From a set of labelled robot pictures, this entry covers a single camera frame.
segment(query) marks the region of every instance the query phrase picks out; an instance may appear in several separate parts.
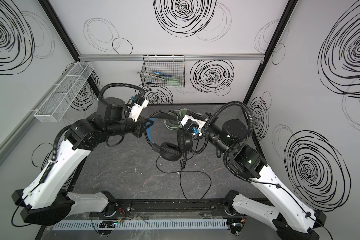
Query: black frame post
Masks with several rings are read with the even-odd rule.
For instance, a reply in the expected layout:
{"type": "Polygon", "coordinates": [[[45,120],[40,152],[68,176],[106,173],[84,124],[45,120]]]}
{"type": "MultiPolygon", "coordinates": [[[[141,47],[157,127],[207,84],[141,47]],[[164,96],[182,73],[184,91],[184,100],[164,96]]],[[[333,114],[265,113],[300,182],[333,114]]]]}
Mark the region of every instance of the black frame post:
{"type": "MultiPolygon", "coordinates": [[[[251,98],[259,80],[261,79],[261,76],[263,75],[265,67],[267,66],[269,60],[271,59],[273,51],[274,51],[276,45],[278,44],[279,38],[283,34],[284,28],[287,25],[289,18],[291,17],[292,12],[295,9],[297,2],[298,2],[298,0],[289,0],[288,1],[283,14],[281,15],[280,21],[276,27],[276,30],[273,33],[271,41],[269,42],[267,50],[265,51],[264,60],[262,63],[260,63],[259,68],[257,69],[256,74],[254,75],[254,78],[251,82],[251,85],[250,85],[250,88],[248,89],[247,94],[245,95],[243,103],[245,103],[245,104],[249,103],[250,98],[251,98]]],[[[265,158],[264,152],[260,146],[260,142],[257,139],[255,132],[253,132],[253,134],[252,134],[252,139],[253,139],[254,145],[256,146],[256,150],[265,158]]]]}
{"type": "MultiPolygon", "coordinates": [[[[41,7],[44,9],[44,12],[47,14],[49,20],[55,27],[56,31],[58,32],[59,36],[61,37],[62,42],[67,47],[69,53],[71,54],[74,61],[80,61],[79,59],[79,52],[76,50],[73,42],[68,36],[68,33],[65,31],[64,27],[61,24],[59,17],[57,16],[55,10],[53,9],[49,0],[39,0],[41,7]]],[[[92,76],[90,75],[87,79],[87,83],[91,87],[92,91],[95,93],[96,97],[99,96],[99,89],[96,83],[93,81],[92,76]]]]}

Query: black headphones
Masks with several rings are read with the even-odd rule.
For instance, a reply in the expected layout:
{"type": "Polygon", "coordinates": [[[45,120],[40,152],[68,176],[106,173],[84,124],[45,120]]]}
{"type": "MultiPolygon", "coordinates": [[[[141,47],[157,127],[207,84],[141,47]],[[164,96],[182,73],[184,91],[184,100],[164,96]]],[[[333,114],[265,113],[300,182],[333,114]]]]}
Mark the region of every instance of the black headphones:
{"type": "Polygon", "coordinates": [[[181,158],[183,153],[192,149],[192,138],[192,133],[180,128],[177,130],[178,146],[170,142],[163,142],[161,146],[154,143],[152,150],[160,153],[160,156],[162,156],[163,159],[175,162],[181,158]]]}

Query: white cable tray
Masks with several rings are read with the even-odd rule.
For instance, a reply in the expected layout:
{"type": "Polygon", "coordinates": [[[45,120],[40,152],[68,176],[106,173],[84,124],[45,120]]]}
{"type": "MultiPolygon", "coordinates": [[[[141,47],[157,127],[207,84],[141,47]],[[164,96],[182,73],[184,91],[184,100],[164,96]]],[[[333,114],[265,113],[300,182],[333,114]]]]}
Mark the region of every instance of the white cable tray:
{"type": "Polygon", "coordinates": [[[149,219],[125,220],[112,228],[101,228],[109,220],[62,220],[52,230],[162,230],[162,229],[227,229],[227,220],[218,219],[149,219]]]}
{"type": "Polygon", "coordinates": [[[59,122],[93,71],[90,62],[77,62],[34,114],[40,122],[59,122]]]}

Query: gray table surface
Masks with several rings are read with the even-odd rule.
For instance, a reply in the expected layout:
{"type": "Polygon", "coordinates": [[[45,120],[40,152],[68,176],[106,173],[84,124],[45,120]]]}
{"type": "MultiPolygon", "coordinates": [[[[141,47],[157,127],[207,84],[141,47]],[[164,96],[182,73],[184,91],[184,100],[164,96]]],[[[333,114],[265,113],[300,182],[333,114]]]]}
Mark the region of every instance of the gray table surface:
{"type": "MultiPolygon", "coordinates": [[[[149,115],[160,109],[176,110],[188,108],[197,113],[214,113],[221,106],[148,106],[141,116],[149,115]]],[[[245,122],[239,107],[224,110],[216,122],[217,126],[230,119],[245,122]]],[[[168,130],[163,120],[157,119],[151,131],[152,141],[160,145],[162,142],[177,144],[176,131],[168,130]]],[[[111,137],[109,143],[119,141],[120,136],[111,137]]],[[[255,148],[252,138],[248,144],[255,148]]],[[[182,199],[179,185],[179,174],[165,174],[155,167],[159,154],[154,152],[145,141],[144,136],[136,138],[127,134],[124,141],[116,147],[107,147],[101,143],[87,157],[76,185],[75,193],[96,193],[109,191],[116,199],[182,199]]],[[[179,162],[158,160],[159,167],[164,171],[180,170],[179,162]]],[[[212,185],[204,198],[223,198],[230,189],[236,190],[247,197],[264,197],[253,185],[237,179],[224,166],[222,158],[216,157],[216,148],[208,144],[202,154],[195,155],[187,162],[185,170],[206,172],[212,179],[212,185]]],[[[185,172],[182,174],[182,186],[187,198],[200,198],[207,190],[210,181],[202,173],[185,172]]]]}

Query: blue object in basket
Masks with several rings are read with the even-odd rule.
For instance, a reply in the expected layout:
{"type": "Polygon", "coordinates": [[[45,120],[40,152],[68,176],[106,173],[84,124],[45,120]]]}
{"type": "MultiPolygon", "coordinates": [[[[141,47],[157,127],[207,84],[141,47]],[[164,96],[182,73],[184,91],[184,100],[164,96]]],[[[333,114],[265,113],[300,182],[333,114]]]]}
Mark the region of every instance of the blue object in basket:
{"type": "Polygon", "coordinates": [[[166,74],[164,74],[164,73],[159,73],[159,72],[157,72],[157,71],[153,71],[153,72],[154,72],[154,74],[158,74],[158,75],[162,75],[162,76],[172,77],[172,75],[166,75],[166,74]]]}

